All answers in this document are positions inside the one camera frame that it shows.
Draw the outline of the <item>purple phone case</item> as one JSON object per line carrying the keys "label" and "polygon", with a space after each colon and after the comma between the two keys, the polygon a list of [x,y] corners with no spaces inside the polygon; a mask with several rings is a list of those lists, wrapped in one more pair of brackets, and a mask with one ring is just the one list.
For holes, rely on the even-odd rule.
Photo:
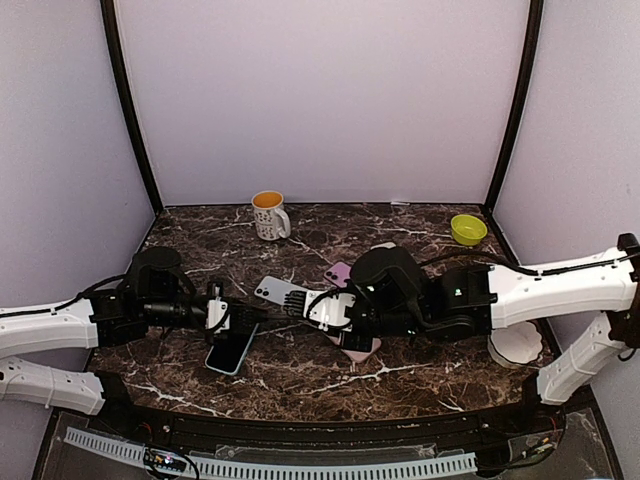
{"label": "purple phone case", "polygon": [[351,278],[351,266],[345,262],[337,262],[330,266],[323,274],[325,281],[338,288],[349,285]]}

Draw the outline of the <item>light blue bare phone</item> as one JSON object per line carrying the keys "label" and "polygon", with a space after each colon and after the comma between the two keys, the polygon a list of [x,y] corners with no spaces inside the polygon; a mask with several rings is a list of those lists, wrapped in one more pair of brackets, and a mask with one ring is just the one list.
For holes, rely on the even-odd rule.
{"label": "light blue bare phone", "polygon": [[293,291],[307,291],[307,289],[272,276],[265,276],[254,289],[254,296],[275,305],[283,306],[286,296]]}

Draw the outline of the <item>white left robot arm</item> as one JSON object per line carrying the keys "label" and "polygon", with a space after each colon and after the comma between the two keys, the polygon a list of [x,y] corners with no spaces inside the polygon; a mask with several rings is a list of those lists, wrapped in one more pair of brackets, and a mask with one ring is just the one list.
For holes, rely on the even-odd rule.
{"label": "white left robot arm", "polygon": [[109,277],[59,304],[1,312],[1,397],[85,415],[101,412],[120,436],[141,427],[121,378],[73,372],[23,360],[66,348],[115,347],[144,338],[149,329],[187,329],[211,346],[252,334],[265,310],[227,297],[220,283],[198,293],[178,251],[151,247],[133,256],[126,273]]}

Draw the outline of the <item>clear phone case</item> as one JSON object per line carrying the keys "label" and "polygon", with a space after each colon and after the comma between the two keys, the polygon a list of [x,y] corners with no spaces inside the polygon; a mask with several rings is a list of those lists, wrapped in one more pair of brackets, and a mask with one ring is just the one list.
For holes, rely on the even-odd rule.
{"label": "clear phone case", "polygon": [[266,315],[259,315],[257,317],[256,322],[259,322],[259,323],[273,322],[273,321],[295,322],[295,321],[301,321],[301,320],[302,318],[300,318],[299,316],[266,314]]}

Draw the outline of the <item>light blue phone case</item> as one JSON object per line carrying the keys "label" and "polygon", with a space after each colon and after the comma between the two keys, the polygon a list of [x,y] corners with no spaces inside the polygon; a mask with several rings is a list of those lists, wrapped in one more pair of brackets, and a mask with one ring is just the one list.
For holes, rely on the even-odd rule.
{"label": "light blue phone case", "polygon": [[239,373],[259,325],[254,324],[240,333],[226,333],[214,338],[204,360],[204,366],[214,372],[235,376]]}

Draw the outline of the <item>white phone case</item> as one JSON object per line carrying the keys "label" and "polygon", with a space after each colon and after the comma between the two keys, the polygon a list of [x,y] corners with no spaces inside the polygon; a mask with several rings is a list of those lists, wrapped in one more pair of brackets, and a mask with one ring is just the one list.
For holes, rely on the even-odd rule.
{"label": "white phone case", "polygon": [[396,247],[396,244],[394,242],[384,242],[384,243],[377,244],[377,245],[374,245],[374,246],[370,247],[370,250],[374,250],[374,249],[378,249],[378,248],[391,249],[391,248],[394,248],[394,247]]}

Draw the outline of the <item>pink phone case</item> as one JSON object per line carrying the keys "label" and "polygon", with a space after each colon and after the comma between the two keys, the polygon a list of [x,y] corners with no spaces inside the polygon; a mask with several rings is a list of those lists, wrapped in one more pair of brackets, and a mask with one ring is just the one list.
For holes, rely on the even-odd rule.
{"label": "pink phone case", "polygon": [[355,350],[346,350],[340,347],[340,342],[338,337],[326,335],[326,338],[328,338],[340,350],[341,353],[346,355],[355,364],[360,364],[365,362],[368,358],[370,358],[373,354],[375,354],[382,346],[382,341],[378,338],[374,338],[372,341],[372,346],[368,351],[361,352],[361,351],[355,351]]}

